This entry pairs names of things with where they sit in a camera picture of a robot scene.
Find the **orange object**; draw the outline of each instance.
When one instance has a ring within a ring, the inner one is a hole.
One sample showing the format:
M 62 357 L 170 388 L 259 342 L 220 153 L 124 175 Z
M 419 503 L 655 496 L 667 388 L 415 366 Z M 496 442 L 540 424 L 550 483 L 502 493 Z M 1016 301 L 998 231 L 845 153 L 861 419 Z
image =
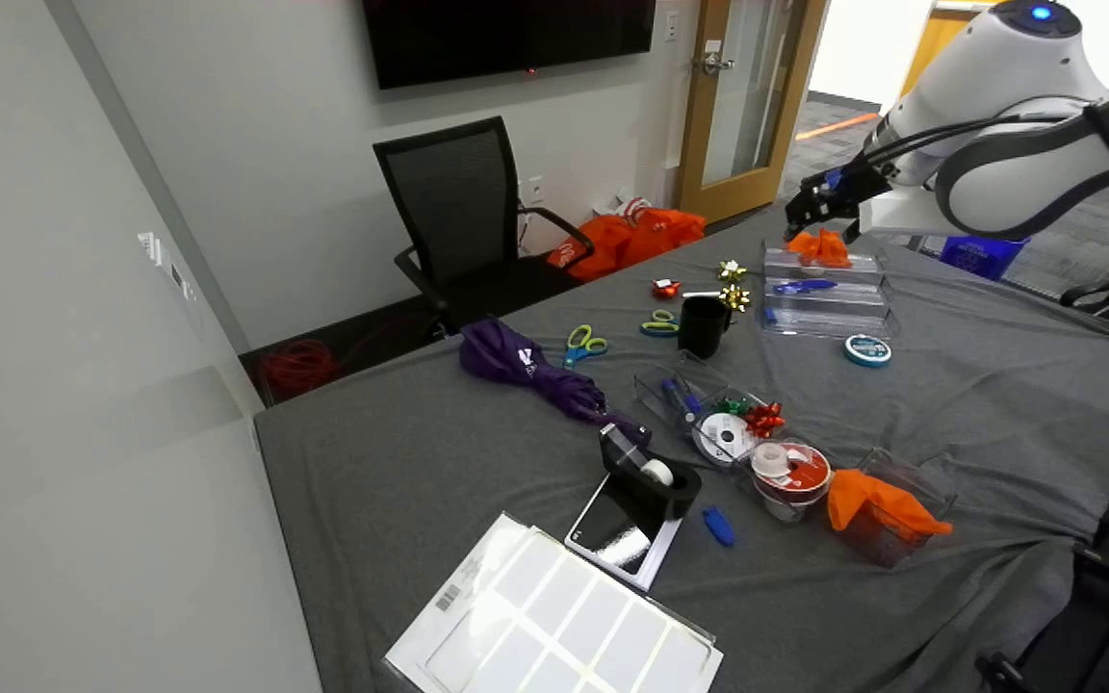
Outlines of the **orange object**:
M 302 398 L 348 374 L 345 357 L 323 338 L 293 338 L 261 357 L 261 380 L 277 402 Z
M 758 405 L 758 408 L 748 414 L 748 433 L 754 438 L 776 438 L 782 428 L 787 428 L 787 414 L 782 414 L 777 402 Z
M 879 483 L 862 470 L 840 470 L 832 479 L 829 523 L 832 530 L 891 530 L 911 552 L 936 537 L 950 537 L 950 523 L 936 520 L 911 489 Z
M 829 265 L 829 271 L 852 271 L 852 247 L 840 238 L 840 231 L 796 231 L 787 251 L 803 265 Z
M 793 489 L 818 489 L 823 484 L 829 467 L 790 467 Z
M 676 247 L 705 238 L 705 216 L 680 212 L 680 208 L 635 208 L 630 216 L 595 216 L 581 224 L 581 236 L 595 238 L 595 256 L 567 265 L 577 256 L 577 244 L 567 238 L 547 256 L 556 271 L 567 271 L 577 281 L 596 281 L 626 265 L 660 257 Z

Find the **orange bag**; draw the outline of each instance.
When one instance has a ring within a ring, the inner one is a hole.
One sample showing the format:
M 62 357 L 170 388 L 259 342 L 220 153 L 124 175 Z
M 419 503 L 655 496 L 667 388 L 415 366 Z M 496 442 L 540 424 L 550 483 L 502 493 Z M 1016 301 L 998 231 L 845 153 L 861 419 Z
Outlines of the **orange bag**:
M 556 271 L 567 271 L 577 281 L 596 281 L 605 275 L 615 275 L 626 265 L 660 257 L 676 247 L 685 247 L 694 238 L 705 238 L 705 216 L 680 212 L 680 208 L 635 208 L 630 216 L 595 216 L 581 224 L 581 236 L 595 238 L 595 256 L 577 257 L 577 244 L 567 238 L 547 256 Z
M 639 208 L 632 212 L 632 244 L 626 247 L 619 265 L 660 257 L 676 247 L 705 238 L 705 216 L 682 208 Z

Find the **chair backrest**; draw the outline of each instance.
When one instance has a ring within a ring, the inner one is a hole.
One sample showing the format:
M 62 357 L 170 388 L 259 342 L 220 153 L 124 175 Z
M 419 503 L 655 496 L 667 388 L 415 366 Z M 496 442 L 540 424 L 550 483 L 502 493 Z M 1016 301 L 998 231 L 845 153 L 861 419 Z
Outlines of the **chair backrest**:
M 518 257 L 518 161 L 504 118 L 373 145 L 433 281 Z

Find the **purple rope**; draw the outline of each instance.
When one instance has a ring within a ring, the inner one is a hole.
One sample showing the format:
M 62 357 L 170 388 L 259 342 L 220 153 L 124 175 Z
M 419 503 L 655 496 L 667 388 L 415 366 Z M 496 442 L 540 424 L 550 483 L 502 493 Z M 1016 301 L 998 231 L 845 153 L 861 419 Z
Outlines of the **purple rope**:
M 550 366 L 542 348 L 518 337 L 509 325 L 495 316 L 461 326 L 461 371 L 487 380 L 536 388 L 569 419 L 586 419 L 596 428 L 615 424 L 632 438 L 648 442 L 648 428 L 605 408 L 605 394 L 596 388 L 595 378 Z

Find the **orange cloth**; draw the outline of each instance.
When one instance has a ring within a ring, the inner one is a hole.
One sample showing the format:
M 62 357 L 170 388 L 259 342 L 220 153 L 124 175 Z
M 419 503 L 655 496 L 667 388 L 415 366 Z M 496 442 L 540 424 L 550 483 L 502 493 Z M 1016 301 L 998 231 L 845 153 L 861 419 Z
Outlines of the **orange cloth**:
M 840 238 L 840 231 L 796 231 L 787 251 L 803 265 L 832 265 L 832 271 L 852 271 L 852 247 Z
M 862 470 L 838 470 L 829 489 L 832 530 L 846 530 L 861 511 L 870 511 L 907 543 L 950 537 L 950 523 L 936 520 L 911 489 L 879 483 Z

